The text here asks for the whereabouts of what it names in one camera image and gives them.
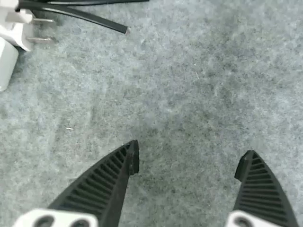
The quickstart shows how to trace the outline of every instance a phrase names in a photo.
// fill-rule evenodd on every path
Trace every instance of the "metal prong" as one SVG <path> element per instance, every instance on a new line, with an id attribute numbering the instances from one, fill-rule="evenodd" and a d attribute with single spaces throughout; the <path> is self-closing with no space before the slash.
<path id="1" fill-rule="evenodd" d="M 40 38 L 40 37 L 27 37 L 27 40 L 31 43 L 36 44 L 52 44 L 54 43 L 54 40 L 50 37 L 48 38 Z"/>
<path id="2" fill-rule="evenodd" d="M 33 24 L 50 23 L 50 24 L 53 24 L 53 25 L 56 24 L 56 22 L 54 20 L 46 19 L 46 18 L 33 18 L 32 23 Z"/>

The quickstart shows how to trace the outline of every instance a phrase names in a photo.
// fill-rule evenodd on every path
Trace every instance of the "power plug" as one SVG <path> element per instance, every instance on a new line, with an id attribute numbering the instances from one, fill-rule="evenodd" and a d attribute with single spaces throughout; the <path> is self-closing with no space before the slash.
<path id="1" fill-rule="evenodd" d="M 14 46 L 20 46 L 25 51 L 33 49 L 33 43 L 50 43 L 51 38 L 34 36 L 35 22 L 52 22 L 53 20 L 35 18 L 27 9 L 18 8 L 18 0 L 0 0 L 0 37 Z"/>
<path id="2" fill-rule="evenodd" d="M 0 37 L 0 91 L 8 87 L 18 55 L 17 49 Z"/>

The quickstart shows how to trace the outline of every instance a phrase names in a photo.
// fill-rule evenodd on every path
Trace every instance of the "carpet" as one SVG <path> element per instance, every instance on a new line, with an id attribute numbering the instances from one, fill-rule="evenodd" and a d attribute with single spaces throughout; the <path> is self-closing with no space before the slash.
<path id="1" fill-rule="evenodd" d="M 303 223 L 299 0 L 151 0 L 81 7 L 126 35 L 54 14 L 53 45 L 21 52 L 0 93 L 0 223 L 45 208 L 139 140 L 120 227 L 221 227 L 257 151 Z"/>

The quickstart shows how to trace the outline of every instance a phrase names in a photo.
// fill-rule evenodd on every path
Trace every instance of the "black cable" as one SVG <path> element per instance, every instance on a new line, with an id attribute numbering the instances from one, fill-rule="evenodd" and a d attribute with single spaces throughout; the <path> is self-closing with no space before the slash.
<path id="1" fill-rule="evenodd" d="M 39 0 L 47 1 L 49 4 L 62 5 L 62 6 L 92 6 L 92 5 L 105 5 L 115 3 L 130 3 L 130 2 L 146 2 L 149 0 Z"/>
<path id="2" fill-rule="evenodd" d="M 30 0 L 20 0 L 19 9 L 29 9 L 29 10 L 37 10 L 37 11 L 48 11 L 53 13 L 59 13 L 63 15 L 67 15 L 70 17 L 76 17 L 82 20 L 86 20 L 97 25 L 101 25 L 104 27 L 108 27 L 115 31 L 126 33 L 127 27 L 116 22 L 104 19 L 102 17 L 98 17 L 96 15 L 83 12 L 76 9 L 71 9 L 64 6 L 52 5 L 49 3 L 42 3 L 38 1 L 30 1 Z"/>

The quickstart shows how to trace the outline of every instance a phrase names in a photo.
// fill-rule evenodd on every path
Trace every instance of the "mounting hole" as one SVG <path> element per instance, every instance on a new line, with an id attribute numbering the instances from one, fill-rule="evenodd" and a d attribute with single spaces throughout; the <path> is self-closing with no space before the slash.
<path id="1" fill-rule="evenodd" d="M 53 224 L 54 218 L 50 215 L 43 216 L 35 222 L 34 227 L 51 227 Z"/>
<path id="2" fill-rule="evenodd" d="M 252 224 L 247 218 L 238 217 L 235 219 L 234 223 L 239 227 L 252 227 Z"/>
<path id="3" fill-rule="evenodd" d="M 78 221 L 75 221 L 71 227 L 89 227 L 89 222 L 87 220 L 78 220 Z"/>

